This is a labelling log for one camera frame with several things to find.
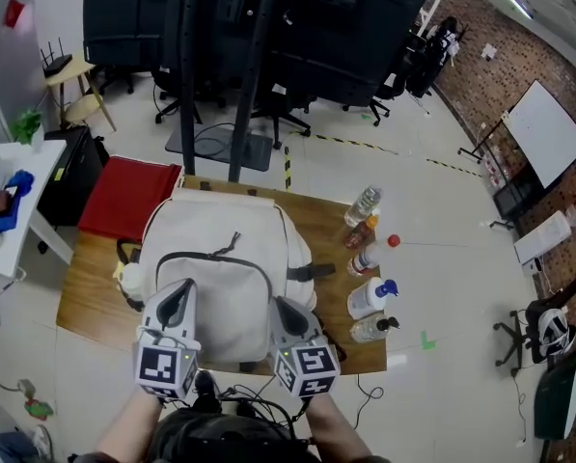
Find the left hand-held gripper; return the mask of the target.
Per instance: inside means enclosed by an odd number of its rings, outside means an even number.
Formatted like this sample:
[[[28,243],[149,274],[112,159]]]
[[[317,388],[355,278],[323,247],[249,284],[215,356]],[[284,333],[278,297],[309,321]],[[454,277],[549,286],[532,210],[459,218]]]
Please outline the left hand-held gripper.
[[[183,313],[176,325],[162,325],[156,313]],[[196,338],[197,284],[179,280],[146,303],[133,344],[135,383],[147,394],[185,400],[194,382],[202,345]]]

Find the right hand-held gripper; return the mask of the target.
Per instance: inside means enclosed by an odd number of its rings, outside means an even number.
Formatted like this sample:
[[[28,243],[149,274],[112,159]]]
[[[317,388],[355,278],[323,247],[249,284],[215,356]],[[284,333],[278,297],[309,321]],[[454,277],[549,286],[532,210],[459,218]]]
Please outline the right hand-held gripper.
[[[317,316],[287,297],[269,301],[270,365],[294,397],[329,393],[341,375],[335,348]]]

